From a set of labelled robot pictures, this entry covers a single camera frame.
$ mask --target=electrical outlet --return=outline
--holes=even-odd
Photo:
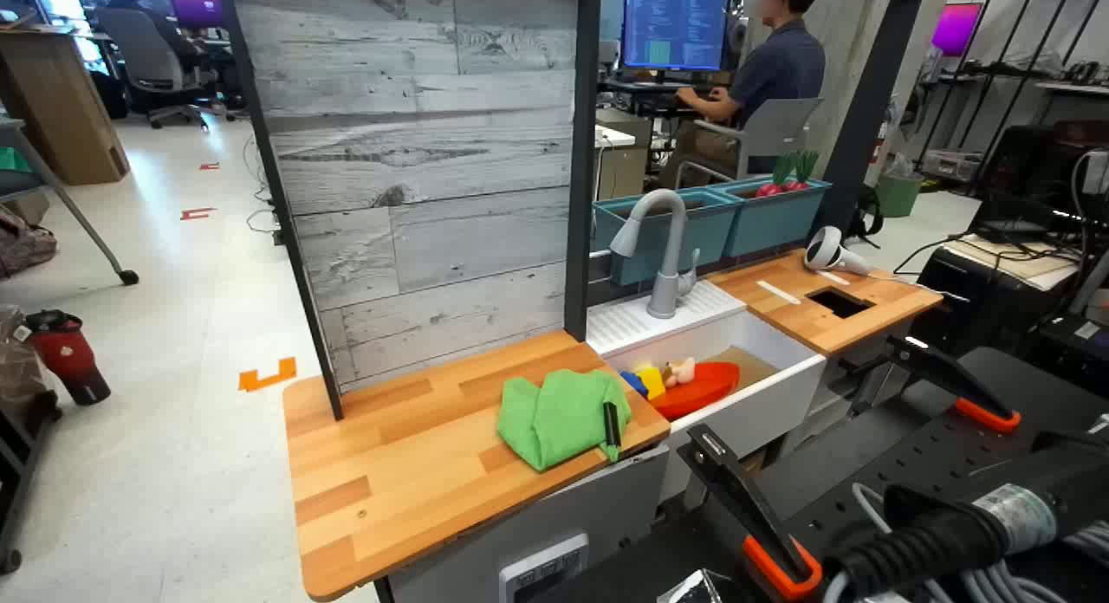
[[[1089,153],[1086,161],[1086,181],[1082,182],[1082,193],[1090,193],[1097,196],[1109,188],[1109,152],[1097,150]]]

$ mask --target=man in blue shirt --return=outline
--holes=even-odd
[[[709,121],[743,129],[747,117],[763,102],[775,98],[816,98],[824,82],[824,48],[805,30],[802,14],[814,0],[759,0],[757,14],[764,25],[773,28],[763,45],[747,55],[732,78],[730,89],[713,89],[709,99],[698,98],[693,89],[678,90],[678,98]],[[684,160],[718,168],[735,176],[735,141],[685,124],[679,129],[678,145],[660,180],[662,187],[674,187],[678,164]],[[750,157],[750,173],[769,173],[773,156]],[[696,170],[688,170],[684,187],[705,184]]]

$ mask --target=concrete floor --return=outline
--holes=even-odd
[[[288,256],[246,216],[265,208],[247,122],[153,132],[118,124],[132,173],[72,188],[124,267],[120,287],[51,195],[48,264],[0,280],[0,302],[83,318],[112,398],[64,417],[44,452],[19,536],[23,566],[0,578],[0,601],[304,602],[281,410],[282,382],[237,390],[238,374],[319,374]],[[199,170],[218,161],[218,170]],[[215,207],[181,221],[183,208]],[[878,267],[966,228],[975,201],[920,196],[855,248]],[[268,228],[267,215],[254,225]],[[926,255],[918,263],[923,264]],[[344,602],[376,601],[372,587]]]

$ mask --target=wooden countertop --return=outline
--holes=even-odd
[[[587,344],[552,331],[346,395],[332,418],[322,378],[285,390],[293,500],[304,586],[316,601],[438,549],[607,463],[587,450],[535,472],[497,436],[501,385],[558,370],[608,369]],[[632,420],[623,449],[670,433],[625,386]]]
[[[763,264],[709,276],[709,280],[746,303],[749,310],[755,311],[779,330],[785,331],[822,355],[835,355],[836,351],[842,351],[852,344],[883,331],[903,319],[910,319],[943,300],[943,296],[933,294],[926,288],[913,287],[912,284],[897,283],[895,279],[876,279],[869,276],[856,276],[848,272],[830,272],[848,283],[840,284],[827,276],[807,270],[803,255],[804,251],[800,248]],[[873,274],[891,276],[889,272],[883,270],[874,270]],[[800,304],[790,303],[760,283],[769,284],[800,299]],[[808,299],[808,296],[830,287],[873,306],[848,318],[841,318],[823,304]]]

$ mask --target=red tumbler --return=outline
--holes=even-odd
[[[102,402],[112,394],[96,369],[92,348],[81,334],[81,320],[67,311],[37,311],[27,316],[32,334],[28,341],[38,351],[47,369],[61,379],[79,406]]]

